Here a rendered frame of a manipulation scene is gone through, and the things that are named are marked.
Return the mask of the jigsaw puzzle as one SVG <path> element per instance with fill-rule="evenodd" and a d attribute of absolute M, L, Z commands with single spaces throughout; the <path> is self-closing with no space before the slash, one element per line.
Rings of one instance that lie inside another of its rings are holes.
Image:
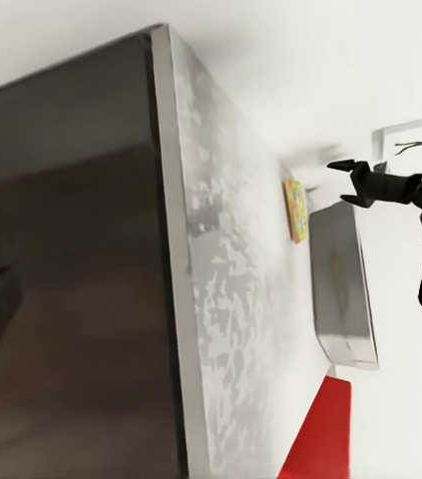
<path fill-rule="evenodd" d="M 286 195 L 290 211 L 294 242 L 299 244 L 308 235 L 308 220 L 305 216 L 305 207 L 302 194 L 303 186 L 297 180 L 286 180 Z"/>

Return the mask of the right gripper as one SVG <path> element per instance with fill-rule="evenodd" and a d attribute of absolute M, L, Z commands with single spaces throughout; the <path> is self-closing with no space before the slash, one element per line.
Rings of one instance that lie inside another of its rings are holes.
<path fill-rule="evenodd" d="M 352 174 L 350 178 L 352 178 L 356 194 L 341 195 L 341 199 L 364 209 L 370 209 L 375 204 L 389 203 L 386 196 L 387 183 L 394 176 L 400 175 L 394 174 L 394 172 L 391 172 L 391 175 L 373 173 L 368 163 L 358 162 L 352 158 L 348 158 L 346 161 L 328 162 L 326 168 Z"/>

